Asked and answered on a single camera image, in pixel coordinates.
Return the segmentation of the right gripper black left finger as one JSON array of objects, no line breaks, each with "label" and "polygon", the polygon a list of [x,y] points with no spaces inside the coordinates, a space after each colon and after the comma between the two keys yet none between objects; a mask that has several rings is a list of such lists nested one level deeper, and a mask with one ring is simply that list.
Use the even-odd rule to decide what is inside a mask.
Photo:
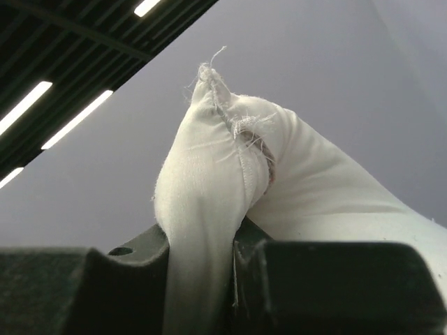
[{"label": "right gripper black left finger", "polygon": [[169,245],[153,225],[108,254],[2,248],[2,334],[161,334]]}]

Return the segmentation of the white pillow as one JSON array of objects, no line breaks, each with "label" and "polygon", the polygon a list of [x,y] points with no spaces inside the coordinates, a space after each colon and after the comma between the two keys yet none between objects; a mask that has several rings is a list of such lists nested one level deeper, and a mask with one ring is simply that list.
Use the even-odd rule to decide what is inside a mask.
[{"label": "white pillow", "polygon": [[250,218],[280,241],[397,241],[446,293],[446,229],[414,211],[299,116],[228,89],[201,64],[154,189],[170,245],[164,334],[212,334]]}]

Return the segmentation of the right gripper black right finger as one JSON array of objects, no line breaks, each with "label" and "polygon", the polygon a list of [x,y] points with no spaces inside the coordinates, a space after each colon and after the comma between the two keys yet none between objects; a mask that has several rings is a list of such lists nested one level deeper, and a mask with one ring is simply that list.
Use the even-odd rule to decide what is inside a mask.
[{"label": "right gripper black right finger", "polygon": [[244,220],[233,244],[234,334],[442,334],[421,256],[390,242],[275,241]]}]

